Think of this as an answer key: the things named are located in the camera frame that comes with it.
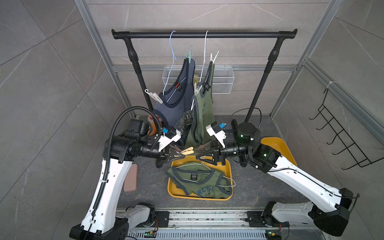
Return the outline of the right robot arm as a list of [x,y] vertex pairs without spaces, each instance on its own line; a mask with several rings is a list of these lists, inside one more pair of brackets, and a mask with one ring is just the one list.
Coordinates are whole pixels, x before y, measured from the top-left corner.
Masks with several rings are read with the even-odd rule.
[[214,147],[197,155],[207,163],[224,163],[228,157],[238,157],[242,167],[251,166],[286,183],[309,201],[302,204],[283,204],[270,201],[262,212],[262,221],[269,227],[302,223],[315,225],[335,237],[344,233],[359,195],[346,189],[329,186],[290,162],[281,152],[263,144],[261,131],[249,122],[232,122],[226,130],[225,123],[215,120],[197,122],[198,127],[214,140]]

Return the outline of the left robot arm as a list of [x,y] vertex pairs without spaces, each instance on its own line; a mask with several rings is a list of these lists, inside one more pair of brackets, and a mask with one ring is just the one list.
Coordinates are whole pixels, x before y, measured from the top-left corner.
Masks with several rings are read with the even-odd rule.
[[[115,134],[122,118],[134,110],[147,112],[153,117],[157,135],[152,141],[147,139],[149,124],[140,120],[132,120],[130,129]],[[138,225],[157,226],[159,221],[153,205],[139,203],[118,216],[118,201],[134,158],[154,159],[157,168],[165,162],[183,159],[183,154],[169,147],[180,138],[179,130],[161,127],[158,118],[149,109],[134,106],[124,110],[117,117],[105,143],[101,175],[91,206],[82,222],[71,228],[69,237],[74,240],[124,240],[128,232]]]

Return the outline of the black wall hook rack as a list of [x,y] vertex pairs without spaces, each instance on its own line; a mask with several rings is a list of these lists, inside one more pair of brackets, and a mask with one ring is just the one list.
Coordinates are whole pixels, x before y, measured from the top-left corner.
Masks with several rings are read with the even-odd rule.
[[342,153],[348,153],[351,157],[353,163],[350,166],[342,167],[342,170],[346,171],[354,167],[365,168],[379,161],[382,161],[384,157],[381,157],[377,160],[371,160],[368,155],[365,154],[362,148],[357,144],[357,142],[352,138],[351,134],[342,126],[334,114],[327,108],[325,102],[328,92],[328,89],[324,90],[323,101],[317,109],[317,114],[314,117],[309,118],[309,120],[314,121],[317,119],[322,119],[325,121],[325,124],[322,127],[316,128],[317,131],[321,131],[324,128],[330,128],[333,131],[333,139],[330,142],[326,142],[328,146],[331,146],[335,141],[338,141],[342,144],[341,149],[338,152],[332,153],[333,156],[338,156]]

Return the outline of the green clothespin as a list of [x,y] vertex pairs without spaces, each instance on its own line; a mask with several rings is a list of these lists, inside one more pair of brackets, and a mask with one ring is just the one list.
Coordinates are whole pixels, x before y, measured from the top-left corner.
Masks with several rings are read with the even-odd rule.
[[192,61],[192,50],[193,50],[193,46],[190,45],[189,52],[185,52],[186,59],[188,60],[189,63],[191,63],[191,61]]

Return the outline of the large yellow tray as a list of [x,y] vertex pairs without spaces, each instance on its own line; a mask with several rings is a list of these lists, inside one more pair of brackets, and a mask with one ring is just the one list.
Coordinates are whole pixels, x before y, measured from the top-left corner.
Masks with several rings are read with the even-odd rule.
[[[202,161],[196,160],[196,158],[194,156],[187,156],[187,157],[185,157],[182,160],[174,161],[172,163],[171,167],[178,167],[178,166],[181,166],[182,164],[186,164],[186,163],[189,163],[189,162],[198,162],[198,163],[200,163]],[[225,173],[225,176],[227,176],[229,178],[232,178],[231,165],[230,165],[228,160],[226,160],[226,165],[225,166],[222,166],[220,163],[217,166],[210,165],[210,164],[205,163],[205,162],[204,162],[204,164],[207,165],[210,168],[221,170],[222,172]],[[229,200],[232,197],[231,196],[231,197],[229,197],[227,199],[210,199],[210,198],[198,198],[194,194],[186,196],[182,190],[177,188],[177,186],[173,183],[173,181],[170,178],[168,180],[168,193],[172,197],[174,197],[174,198],[191,199],[191,200],[227,201],[227,200]]]

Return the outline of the white clothespin on rack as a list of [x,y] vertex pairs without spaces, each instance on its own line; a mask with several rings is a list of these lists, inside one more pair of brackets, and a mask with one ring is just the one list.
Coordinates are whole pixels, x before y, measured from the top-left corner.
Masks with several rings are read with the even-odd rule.
[[154,99],[156,102],[163,104],[163,100],[161,99],[161,97],[158,94],[152,93],[148,89],[145,89],[145,93],[147,95],[149,95],[152,99]]

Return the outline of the orange toy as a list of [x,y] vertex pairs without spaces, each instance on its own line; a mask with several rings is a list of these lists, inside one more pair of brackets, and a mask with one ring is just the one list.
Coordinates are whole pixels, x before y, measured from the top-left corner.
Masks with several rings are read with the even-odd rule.
[[156,126],[154,120],[150,116],[148,118],[148,122],[150,124],[150,128],[149,128],[148,134],[150,136],[153,136],[153,135],[155,135],[157,133],[157,126]]

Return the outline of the white clothespin middle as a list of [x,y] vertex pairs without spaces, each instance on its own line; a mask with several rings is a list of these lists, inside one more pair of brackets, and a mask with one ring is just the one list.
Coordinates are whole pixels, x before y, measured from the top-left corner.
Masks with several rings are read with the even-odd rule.
[[202,84],[201,83],[195,83],[194,85],[194,95],[196,96],[202,89]]

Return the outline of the navy blue tank top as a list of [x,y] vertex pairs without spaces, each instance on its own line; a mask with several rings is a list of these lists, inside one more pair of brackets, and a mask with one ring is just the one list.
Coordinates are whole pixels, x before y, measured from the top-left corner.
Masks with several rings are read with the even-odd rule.
[[184,59],[183,67],[175,80],[159,97],[162,103],[156,103],[153,113],[160,117],[165,128],[174,127],[181,132],[180,145],[184,145],[187,139],[184,115],[189,113],[194,95],[193,79],[195,73],[195,61]]

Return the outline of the wooden clothespin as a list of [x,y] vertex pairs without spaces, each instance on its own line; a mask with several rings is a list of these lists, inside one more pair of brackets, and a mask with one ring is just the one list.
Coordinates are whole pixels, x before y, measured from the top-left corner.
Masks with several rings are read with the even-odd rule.
[[193,148],[193,147],[189,147],[189,148],[187,148],[187,149],[181,151],[181,154],[182,154],[182,155],[185,155],[185,156],[187,156],[187,155],[191,155],[191,154],[193,154],[193,153],[194,153],[194,148]]

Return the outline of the green tank top middle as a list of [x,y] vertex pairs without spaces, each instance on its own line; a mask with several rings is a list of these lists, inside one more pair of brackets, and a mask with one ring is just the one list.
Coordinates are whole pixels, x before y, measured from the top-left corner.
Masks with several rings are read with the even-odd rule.
[[196,149],[211,140],[206,127],[215,121],[212,96],[214,70],[215,64],[210,61],[205,78],[198,83],[200,91],[192,97],[194,100],[193,118],[184,144],[185,148],[193,147]]

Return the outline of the green tank top printed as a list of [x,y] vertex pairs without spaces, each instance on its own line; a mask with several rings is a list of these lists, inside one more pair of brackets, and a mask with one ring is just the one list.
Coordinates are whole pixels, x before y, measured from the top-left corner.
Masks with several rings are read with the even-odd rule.
[[218,169],[209,171],[203,166],[171,167],[166,175],[186,196],[191,194],[198,198],[227,199],[232,196],[233,188],[229,180],[223,178],[224,172]]

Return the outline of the black clothes rack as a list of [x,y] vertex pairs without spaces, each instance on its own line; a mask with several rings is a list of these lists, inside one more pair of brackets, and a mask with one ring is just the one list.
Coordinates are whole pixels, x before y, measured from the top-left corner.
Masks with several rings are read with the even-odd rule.
[[133,47],[132,39],[165,39],[171,37],[175,39],[197,39],[197,38],[234,38],[234,39],[276,39],[276,43],[271,50],[268,57],[268,62],[265,67],[261,82],[259,83],[258,89],[255,93],[254,99],[251,103],[251,108],[248,111],[245,121],[248,122],[256,103],[260,97],[261,91],[265,85],[265,82],[271,72],[282,47],[283,42],[286,39],[294,39],[297,35],[297,29],[293,31],[280,31],[280,32],[179,32],[179,33],[165,33],[165,32],[116,32],[112,30],[112,35],[116,40],[124,40],[128,50],[130,61],[137,74],[139,83],[141,84],[142,90],[145,89],[145,81],[142,76],[141,67],[139,64],[138,55]]

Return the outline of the metal base rail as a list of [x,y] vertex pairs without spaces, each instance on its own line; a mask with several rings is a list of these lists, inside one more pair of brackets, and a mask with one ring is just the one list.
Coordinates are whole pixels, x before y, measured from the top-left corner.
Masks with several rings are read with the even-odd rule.
[[313,225],[284,223],[273,227],[258,209],[159,209],[155,222],[130,230],[126,240],[329,240]]

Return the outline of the pink rectangular block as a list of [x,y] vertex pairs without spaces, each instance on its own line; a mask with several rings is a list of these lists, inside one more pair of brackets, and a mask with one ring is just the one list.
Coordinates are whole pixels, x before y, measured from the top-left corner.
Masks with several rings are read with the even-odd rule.
[[125,193],[131,193],[135,192],[138,188],[138,174],[139,174],[139,168],[137,164],[132,164],[130,167],[125,181],[123,190]]

